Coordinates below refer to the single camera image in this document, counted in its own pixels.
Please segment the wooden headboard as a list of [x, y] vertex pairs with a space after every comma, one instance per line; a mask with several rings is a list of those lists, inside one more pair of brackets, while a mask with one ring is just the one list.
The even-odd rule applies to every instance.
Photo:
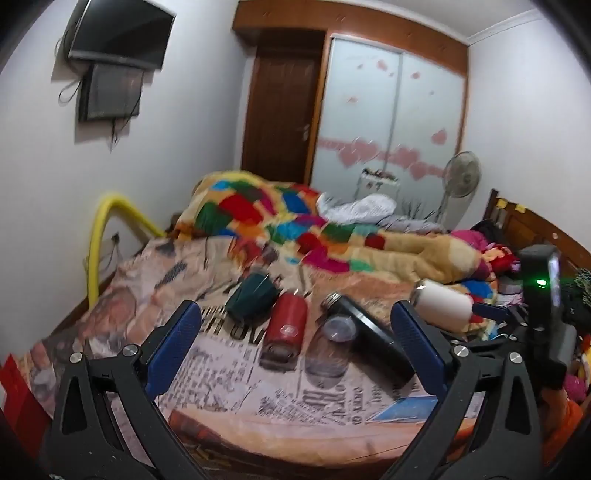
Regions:
[[564, 276], [591, 267], [590, 252], [559, 227], [522, 204], [508, 201], [492, 189], [484, 220], [491, 220], [502, 232], [504, 244], [513, 252], [534, 244], [552, 244], [561, 253]]

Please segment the white box appliance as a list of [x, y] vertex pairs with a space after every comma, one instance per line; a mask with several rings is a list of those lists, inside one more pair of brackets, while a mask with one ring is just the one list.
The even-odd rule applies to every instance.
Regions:
[[397, 200], [401, 188], [400, 180], [384, 170], [363, 169], [356, 185], [355, 199], [361, 200], [369, 195], [386, 195]]

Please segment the white standing fan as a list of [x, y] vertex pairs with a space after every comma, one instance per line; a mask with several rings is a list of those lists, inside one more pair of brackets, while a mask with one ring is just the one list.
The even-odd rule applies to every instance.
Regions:
[[472, 151], [462, 151], [446, 165], [443, 173], [444, 194], [436, 221], [453, 230], [472, 203], [481, 180], [481, 165]]

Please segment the red thermos bottle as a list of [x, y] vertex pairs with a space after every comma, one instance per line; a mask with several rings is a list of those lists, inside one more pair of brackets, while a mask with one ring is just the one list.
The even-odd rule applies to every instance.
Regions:
[[284, 290], [270, 314], [259, 365], [267, 370], [294, 371], [304, 343], [308, 303], [304, 292]]

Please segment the newspaper print bed sheet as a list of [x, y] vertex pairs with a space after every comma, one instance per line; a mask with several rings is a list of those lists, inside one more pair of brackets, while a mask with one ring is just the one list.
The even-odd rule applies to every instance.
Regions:
[[280, 290], [298, 290], [308, 307], [304, 341], [321, 323], [325, 296], [339, 292], [389, 321], [391, 306], [410, 296], [415, 282], [431, 279], [462, 290], [481, 253], [450, 235], [397, 234], [385, 250], [353, 246], [353, 268], [332, 273], [287, 247], [216, 236], [156, 239], [118, 266], [97, 303], [73, 326], [35, 344], [18, 362], [27, 386], [52, 412], [69, 356], [116, 355], [142, 343], [185, 300], [204, 318], [170, 390], [157, 405], [191, 450], [235, 456], [294, 470], [341, 469], [400, 457], [423, 426], [422, 418], [389, 420], [394, 402], [424, 395], [416, 379], [397, 381], [361, 359], [335, 380], [318, 379], [259, 363], [266, 325], [242, 327], [225, 303], [252, 268]]

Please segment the wall mounted black television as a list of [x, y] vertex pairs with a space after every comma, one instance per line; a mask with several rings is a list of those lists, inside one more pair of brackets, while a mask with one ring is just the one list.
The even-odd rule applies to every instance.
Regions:
[[79, 1], [64, 31], [63, 56], [160, 70], [174, 20], [174, 13], [149, 1]]

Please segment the small black wall monitor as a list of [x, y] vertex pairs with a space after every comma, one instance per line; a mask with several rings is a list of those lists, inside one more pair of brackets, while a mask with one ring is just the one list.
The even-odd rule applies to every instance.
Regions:
[[78, 121], [125, 120], [139, 114], [144, 72], [95, 63], [82, 77]]

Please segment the white thermos bottle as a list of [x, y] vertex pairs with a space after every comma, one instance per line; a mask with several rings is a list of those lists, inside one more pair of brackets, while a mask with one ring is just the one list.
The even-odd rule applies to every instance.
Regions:
[[429, 279], [415, 285], [410, 303], [425, 322], [449, 332], [462, 332], [473, 316], [469, 295]]

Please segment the white crumpled cloth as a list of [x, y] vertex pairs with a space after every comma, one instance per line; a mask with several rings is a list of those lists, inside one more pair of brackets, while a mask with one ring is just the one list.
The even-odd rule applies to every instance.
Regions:
[[377, 224], [392, 216], [396, 208], [397, 202], [383, 194], [370, 194], [346, 203], [325, 192], [317, 200], [318, 216], [339, 225]]

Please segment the colourful patchwork blanket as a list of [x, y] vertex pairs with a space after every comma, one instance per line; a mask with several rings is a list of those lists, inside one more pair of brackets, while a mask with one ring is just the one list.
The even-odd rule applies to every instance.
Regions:
[[480, 250], [444, 233], [399, 233], [377, 225], [339, 225], [317, 210], [317, 191], [270, 182], [245, 171], [214, 172], [193, 189], [173, 233], [231, 236], [269, 243], [295, 264], [332, 275], [383, 272], [395, 281], [423, 278], [493, 302], [498, 279]]

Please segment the frosted wardrobe with hearts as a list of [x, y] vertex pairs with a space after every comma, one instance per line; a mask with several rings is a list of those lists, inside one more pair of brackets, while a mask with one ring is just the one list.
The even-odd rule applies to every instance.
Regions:
[[420, 56], [331, 39], [311, 187], [351, 202], [363, 169], [401, 182], [397, 213], [436, 221], [458, 149], [466, 79]]

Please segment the black thermos bottle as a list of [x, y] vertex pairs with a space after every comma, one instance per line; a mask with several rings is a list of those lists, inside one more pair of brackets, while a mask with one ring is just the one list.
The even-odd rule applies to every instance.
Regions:
[[332, 292], [322, 300], [321, 308], [325, 314], [353, 320], [359, 331], [353, 342], [353, 353], [363, 364], [389, 380], [394, 388], [402, 388], [412, 380], [415, 371], [402, 346], [394, 340], [394, 333], [356, 301]]

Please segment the dark green cup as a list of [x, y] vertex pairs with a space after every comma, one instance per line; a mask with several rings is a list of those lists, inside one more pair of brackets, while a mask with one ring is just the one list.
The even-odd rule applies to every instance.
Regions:
[[280, 290], [269, 273], [250, 272], [226, 301], [224, 309], [236, 323], [252, 324], [269, 316], [279, 296]]

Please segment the brown wooden door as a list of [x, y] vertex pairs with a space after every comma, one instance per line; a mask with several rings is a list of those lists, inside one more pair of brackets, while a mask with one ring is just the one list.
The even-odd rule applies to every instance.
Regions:
[[263, 179], [304, 182], [325, 33], [263, 32], [249, 89], [242, 169]]

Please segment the clear plastic cup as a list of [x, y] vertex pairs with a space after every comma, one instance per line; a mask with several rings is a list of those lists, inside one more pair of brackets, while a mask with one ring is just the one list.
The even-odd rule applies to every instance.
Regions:
[[332, 389], [344, 378], [356, 336], [358, 328], [349, 316], [322, 318], [304, 357], [305, 374], [312, 385]]

